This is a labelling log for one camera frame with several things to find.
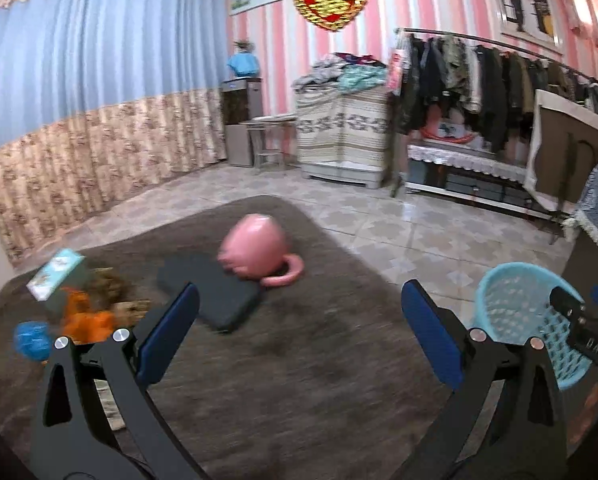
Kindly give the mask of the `small metal stool table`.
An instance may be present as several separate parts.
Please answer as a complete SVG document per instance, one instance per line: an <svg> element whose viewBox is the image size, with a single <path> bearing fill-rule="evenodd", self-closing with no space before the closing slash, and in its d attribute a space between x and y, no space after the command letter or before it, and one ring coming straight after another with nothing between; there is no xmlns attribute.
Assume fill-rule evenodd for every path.
<svg viewBox="0 0 598 480"><path fill-rule="evenodd" d="M288 166L287 133L296 125L296 114L259 116L243 122L252 148L252 164L257 174L264 169L285 172Z"/></svg>

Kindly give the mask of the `framed wedding photo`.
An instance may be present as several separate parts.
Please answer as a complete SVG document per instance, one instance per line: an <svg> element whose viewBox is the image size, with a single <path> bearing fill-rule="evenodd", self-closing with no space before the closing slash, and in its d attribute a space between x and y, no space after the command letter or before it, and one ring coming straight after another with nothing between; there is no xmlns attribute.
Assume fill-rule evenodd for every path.
<svg viewBox="0 0 598 480"><path fill-rule="evenodd" d="M562 39L555 24L553 0L497 0L500 30L516 38L562 53Z"/></svg>

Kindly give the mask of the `patterned black white pouch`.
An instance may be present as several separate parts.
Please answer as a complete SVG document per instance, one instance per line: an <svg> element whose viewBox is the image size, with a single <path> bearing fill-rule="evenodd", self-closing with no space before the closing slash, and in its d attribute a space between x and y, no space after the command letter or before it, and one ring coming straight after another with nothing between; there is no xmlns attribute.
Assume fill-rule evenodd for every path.
<svg viewBox="0 0 598 480"><path fill-rule="evenodd" d="M101 379L94 380L97 394L107 417L108 424L112 431L119 431L125 428L125 422L121 416L116 401L112 395L108 382Z"/></svg>

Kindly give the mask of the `orange peel piece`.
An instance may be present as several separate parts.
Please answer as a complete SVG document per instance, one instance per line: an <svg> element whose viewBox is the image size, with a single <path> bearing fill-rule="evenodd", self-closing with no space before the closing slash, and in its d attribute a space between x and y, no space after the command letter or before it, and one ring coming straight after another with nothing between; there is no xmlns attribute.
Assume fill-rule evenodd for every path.
<svg viewBox="0 0 598 480"><path fill-rule="evenodd" d="M76 314L90 313L90 295L87 292L72 287L63 287L61 290L66 294L65 318Z"/></svg>
<svg viewBox="0 0 598 480"><path fill-rule="evenodd" d="M115 329L116 317L110 311L73 313L62 323L62 332L76 344L104 341Z"/></svg>

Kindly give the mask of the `black rectangular case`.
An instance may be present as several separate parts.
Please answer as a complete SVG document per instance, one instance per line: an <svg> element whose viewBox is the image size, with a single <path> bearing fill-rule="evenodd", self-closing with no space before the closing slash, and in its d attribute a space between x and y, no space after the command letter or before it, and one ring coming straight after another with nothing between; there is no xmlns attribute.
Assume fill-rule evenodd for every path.
<svg viewBox="0 0 598 480"><path fill-rule="evenodd" d="M263 295L258 282L225 271L210 255L191 252L166 258L157 272L162 292L175 295L187 283L198 290L199 317L220 333L231 333L241 326Z"/></svg>

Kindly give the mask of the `blue covered water bottle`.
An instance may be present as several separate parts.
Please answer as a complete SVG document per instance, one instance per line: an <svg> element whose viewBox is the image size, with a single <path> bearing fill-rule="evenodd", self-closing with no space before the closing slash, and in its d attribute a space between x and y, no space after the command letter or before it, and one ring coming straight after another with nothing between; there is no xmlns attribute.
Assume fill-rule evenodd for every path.
<svg viewBox="0 0 598 480"><path fill-rule="evenodd" d="M261 73L258 58L247 51L234 53L228 59L227 66L236 78L258 78Z"/></svg>

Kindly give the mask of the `pile of folded clothes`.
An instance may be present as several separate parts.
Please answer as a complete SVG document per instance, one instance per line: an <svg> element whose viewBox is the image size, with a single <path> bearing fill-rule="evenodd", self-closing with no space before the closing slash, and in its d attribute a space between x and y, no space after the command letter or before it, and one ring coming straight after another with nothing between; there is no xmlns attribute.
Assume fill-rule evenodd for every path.
<svg viewBox="0 0 598 480"><path fill-rule="evenodd" d="M387 65L371 55L329 53L316 61L307 74L293 81L294 92L304 93L326 87L340 93L360 92L382 86L387 81Z"/></svg>

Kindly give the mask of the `blue floral curtain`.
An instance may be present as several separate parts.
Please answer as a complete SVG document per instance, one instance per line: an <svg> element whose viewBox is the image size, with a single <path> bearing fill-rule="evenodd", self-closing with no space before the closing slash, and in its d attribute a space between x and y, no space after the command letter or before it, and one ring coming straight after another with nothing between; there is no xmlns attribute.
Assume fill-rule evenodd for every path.
<svg viewBox="0 0 598 480"><path fill-rule="evenodd" d="M11 262L226 156L226 0L0 0Z"/></svg>

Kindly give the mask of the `light blue plastic basket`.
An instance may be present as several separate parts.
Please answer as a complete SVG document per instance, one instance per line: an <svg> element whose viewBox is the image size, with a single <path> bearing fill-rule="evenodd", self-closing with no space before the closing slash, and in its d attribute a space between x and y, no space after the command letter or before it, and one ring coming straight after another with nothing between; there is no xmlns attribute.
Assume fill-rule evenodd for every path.
<svg viewBox="0 0 598 480"><path fill-rule="evenodd" d="M581 300L557 274L525 262L499 264L484 274L474 295L474 325L493 340L524 344L538 337L546 345L560 390L567 390L590 369L591 360L570 348L570 322L549 304L556 287Z"/></svg>

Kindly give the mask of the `brown crumpled husk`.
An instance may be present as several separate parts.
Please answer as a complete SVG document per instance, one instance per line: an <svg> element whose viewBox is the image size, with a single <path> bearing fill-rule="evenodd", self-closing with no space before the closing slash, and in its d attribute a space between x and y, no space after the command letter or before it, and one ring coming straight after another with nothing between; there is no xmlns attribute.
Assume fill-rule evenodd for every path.
<svg viewBox="0 0 598 480"><path fill-rule="evenodd" d="M150 309L150 300L120 301L111 306L111 312L118 327L134 327Z"/></svg>
<svg viewBox="0 0 598 480"><path fill-rule="evenodd" d="M110 266L91 270L90 280L85 285L94 310L107 310L124 301L129 290L128 282Z"/></svg>

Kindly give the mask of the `clothes rack with garments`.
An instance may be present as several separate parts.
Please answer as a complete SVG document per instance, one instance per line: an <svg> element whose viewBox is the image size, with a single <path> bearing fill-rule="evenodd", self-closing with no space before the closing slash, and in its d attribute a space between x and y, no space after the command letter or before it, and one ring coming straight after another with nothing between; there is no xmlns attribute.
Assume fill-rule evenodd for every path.
<svg viewBox="0 0 598 480"><path fill-rule="evenodd" d="M424 141L486 151L527 169L538 90L598 115L595 79L477 37L425 29L395 29L387 85L397 162L408 162L410 142Z"/></svg>

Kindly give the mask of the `low lace covered bench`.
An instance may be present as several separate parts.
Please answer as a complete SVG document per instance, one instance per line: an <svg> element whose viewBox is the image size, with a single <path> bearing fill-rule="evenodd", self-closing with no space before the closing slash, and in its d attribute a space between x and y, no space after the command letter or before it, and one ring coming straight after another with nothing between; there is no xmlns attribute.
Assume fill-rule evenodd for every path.
<svg viewBox="0 0 598 480"><path fill-rule="evenodd" d="M404 183L411 191L533 219L552 214L523 187L526 166L457 144L413 141Z"/></svg>

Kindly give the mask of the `pink pig mug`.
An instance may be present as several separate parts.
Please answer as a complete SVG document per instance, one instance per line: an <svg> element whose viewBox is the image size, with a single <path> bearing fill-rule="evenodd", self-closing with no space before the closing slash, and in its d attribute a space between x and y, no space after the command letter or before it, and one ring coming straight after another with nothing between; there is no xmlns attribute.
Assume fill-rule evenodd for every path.
<svg viewBox="0 0 598 480"><path fill-rule="evenodd" d="M238 278L265 288L288 286L300 278L303 259L289 251L285 232L267 214L246 214L228 232L218 262Z"/></svg>

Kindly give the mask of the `patterned cloth covered cabinet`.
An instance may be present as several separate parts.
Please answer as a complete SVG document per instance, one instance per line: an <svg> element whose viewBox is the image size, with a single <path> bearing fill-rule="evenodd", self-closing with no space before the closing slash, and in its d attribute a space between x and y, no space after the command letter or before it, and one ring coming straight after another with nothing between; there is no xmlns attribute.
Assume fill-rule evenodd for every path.
<svg viewBox="0 0 598 480"><path fill-rule="evenodd" d="M389 168L387 92L342 93L332 84L297 92L298 162L305 177L380 188Z"/></svg>

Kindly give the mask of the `grey water dispenser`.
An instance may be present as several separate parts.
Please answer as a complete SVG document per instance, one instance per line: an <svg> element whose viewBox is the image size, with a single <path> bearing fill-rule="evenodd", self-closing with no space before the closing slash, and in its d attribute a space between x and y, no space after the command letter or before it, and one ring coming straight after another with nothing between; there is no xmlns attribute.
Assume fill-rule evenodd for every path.
<svg viewBox="0 0 598 480"><path fill-rule="evenodd" d="M237 167L252 167L253 148L247 122L263 115L262 79L226 80L221 94L227 161Z"/></svg>

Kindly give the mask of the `light blue carton box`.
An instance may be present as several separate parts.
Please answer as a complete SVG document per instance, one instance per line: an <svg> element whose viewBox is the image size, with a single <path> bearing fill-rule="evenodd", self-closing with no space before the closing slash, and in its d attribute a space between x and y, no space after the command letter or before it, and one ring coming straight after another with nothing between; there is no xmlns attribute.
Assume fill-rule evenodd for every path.
<svg viewBox="0 0 598 480"><path fill-rule="evenodd" d="M85 257L64 248L40 267L26 283L26 288L48 313L61 316L68 300L68 289L81 290L89 280L90 269Z"/></svg>

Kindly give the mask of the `blue plastic bag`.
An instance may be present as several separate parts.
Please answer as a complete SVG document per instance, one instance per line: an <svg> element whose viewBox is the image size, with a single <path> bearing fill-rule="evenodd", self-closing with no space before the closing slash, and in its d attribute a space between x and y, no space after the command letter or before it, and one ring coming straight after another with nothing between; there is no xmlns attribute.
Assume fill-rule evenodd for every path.
<svg viewBox="0 0 598 480"><path fill-rule="evenodd" d="M14 348L32 361L46 361L52 351L48 324L38 321L19 323L14 329Z"/></svg>

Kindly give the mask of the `dark wooden side cabinet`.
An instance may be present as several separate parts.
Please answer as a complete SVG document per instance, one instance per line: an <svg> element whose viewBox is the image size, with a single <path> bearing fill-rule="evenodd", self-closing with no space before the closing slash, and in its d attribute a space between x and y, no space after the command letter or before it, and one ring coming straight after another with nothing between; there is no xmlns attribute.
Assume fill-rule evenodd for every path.
<svg viewBox="0 0 598 480"><path fill-rule="evenodd" d="M587 232L579 232L561 277L586 304L592 303L593 287L598 286L598 246Z"/></svg>

